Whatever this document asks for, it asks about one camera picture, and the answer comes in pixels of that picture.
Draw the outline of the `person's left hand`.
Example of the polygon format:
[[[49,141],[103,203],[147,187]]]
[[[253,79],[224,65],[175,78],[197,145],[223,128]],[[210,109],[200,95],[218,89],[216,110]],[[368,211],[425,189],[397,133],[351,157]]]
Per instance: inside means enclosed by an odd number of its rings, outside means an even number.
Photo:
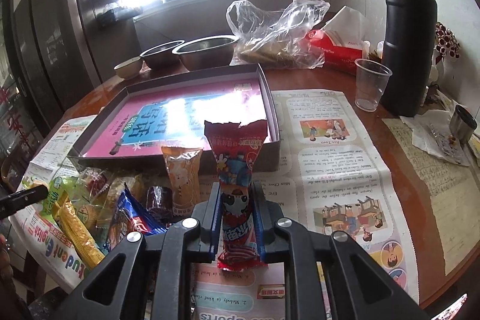
[[[2,284],[8,291],[15,292],[16,287],[13,282],[13,269],[7,251],[7,239],[3,234],[0,235],[0,270]]]

